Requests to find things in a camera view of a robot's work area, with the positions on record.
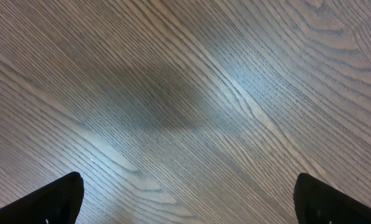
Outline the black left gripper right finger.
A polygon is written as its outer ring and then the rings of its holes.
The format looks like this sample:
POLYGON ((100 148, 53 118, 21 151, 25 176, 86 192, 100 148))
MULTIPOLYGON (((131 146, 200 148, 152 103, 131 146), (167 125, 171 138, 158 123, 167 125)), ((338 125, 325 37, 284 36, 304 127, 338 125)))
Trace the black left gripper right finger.
POLYGON ((293 192, 299 224, 371 224, 371 208, 307 173, 293 192))

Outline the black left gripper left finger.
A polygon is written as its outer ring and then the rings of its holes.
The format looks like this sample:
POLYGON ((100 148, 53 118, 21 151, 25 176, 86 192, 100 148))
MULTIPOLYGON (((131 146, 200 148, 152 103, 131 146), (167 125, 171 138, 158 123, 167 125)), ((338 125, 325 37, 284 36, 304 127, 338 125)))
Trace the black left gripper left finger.
POLYGON ((80 173, 71 172, 0 208, 0 224, 75 224, 84 192, 80 173))

